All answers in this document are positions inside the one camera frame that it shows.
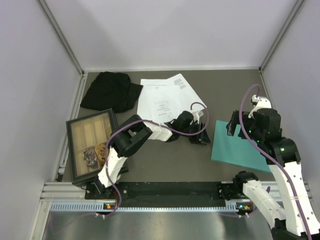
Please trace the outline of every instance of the white paper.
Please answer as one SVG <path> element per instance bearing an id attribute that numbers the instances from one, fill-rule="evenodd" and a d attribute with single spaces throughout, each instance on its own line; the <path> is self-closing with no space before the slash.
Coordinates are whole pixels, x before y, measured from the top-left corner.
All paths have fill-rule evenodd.
<path id="1" fill-rule="evenodd" d="M 179 116 L 180 102 L 176 98 L 177 93 L 179 93 L 178 86 L 155 87 L 148 89 L 146 92 L 153 122 L 167 123 Z"/>
<path id="2" fill-rule="evenodd" d="M 175 75 L 168 79 L 141 79 L 140 84 L 144 87 L 139 96 L 137 114 L 142 119 L 153 120 L 153 116 L 157 118 L 156 112 L 154 111 L 152 116 L 151 109 L 156 106 L 151 106 L 153 103 L 149 103 L 148 95 L 162 96 L 160 99 L 161 101 L 169 101 L 168 104 L 170 105 L 170 108 L 175 108 L 173 113 L 175 116 L 174 118 L 177 118 L 183 111 L 190 111 L 190 106 L 194 102 L 204 104 L 182 74 Z M 175 86 L 175 88 L 173 88 L 174 90 L 171 91 L 167 88 L 170 86 Z M 201 111 L 204 108 L 199 104 L 195 104 L 192 109 Z"/>

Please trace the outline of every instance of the black cloth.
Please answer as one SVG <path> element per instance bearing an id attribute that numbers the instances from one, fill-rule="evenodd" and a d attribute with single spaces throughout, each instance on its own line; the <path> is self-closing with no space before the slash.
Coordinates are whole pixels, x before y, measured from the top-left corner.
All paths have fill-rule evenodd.
<path id="1" fill-rule="evenodd" d="M 128 74 L 100 72 L 91 83 L 80 106 L 98 111 L 113 109 L 115 113 L 123 113 L 134 107 L 142 87 L 131 83 Z"/>

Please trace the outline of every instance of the white wall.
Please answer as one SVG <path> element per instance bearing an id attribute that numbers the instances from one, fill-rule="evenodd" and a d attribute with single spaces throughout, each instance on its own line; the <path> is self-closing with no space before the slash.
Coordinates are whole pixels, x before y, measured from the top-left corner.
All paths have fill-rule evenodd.
<path id="1" fill-rule="evenodd" d="M 259 67 L 295 0 L 46 0 L 85 70 Z"/>
<path id="2" fill-rule="evenodd" d="M 0 238 L 26 239 L 79 75 L 35 0 L 0 3 Z"/>
<path id="3" fill-rule="evenodd" d="M 265 70 L 286 137 L 301 155 L 302 173 L 320 210 L 320 1 L 307 0 Z"/>

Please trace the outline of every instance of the gray wall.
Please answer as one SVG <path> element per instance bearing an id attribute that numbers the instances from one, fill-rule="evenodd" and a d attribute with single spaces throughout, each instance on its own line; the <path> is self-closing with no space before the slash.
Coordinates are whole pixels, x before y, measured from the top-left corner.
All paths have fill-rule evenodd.
<path id="1" fill-rule="evenodd" d="M 320 209 L 320 1 L 307 0 L 265 70 L 287 137 L 298 145 L 302 173 Z"/>
<path id="2" fill-rule="evenodd" d="M 85 70 L 259 67 L 295 0 L 46 0 Z"/>
<path id="3" fill-rule="evenodd" d="M 79 75 L 35 0 L 0 2 L 0 238 L 26 239 Z"/>

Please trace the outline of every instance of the black box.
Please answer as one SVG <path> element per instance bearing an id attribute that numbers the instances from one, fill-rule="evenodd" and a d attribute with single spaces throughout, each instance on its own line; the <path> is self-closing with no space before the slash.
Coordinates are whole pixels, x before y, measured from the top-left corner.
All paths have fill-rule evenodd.
<path id="1" fill-rule="evenodd" d="M 81 187 L 101 171 L 107 139 L 117 126 L 112 109 L 66 122 L 73 185 Z M 120 174 L 125 172 L 128 172 L 126 162 Z"/>

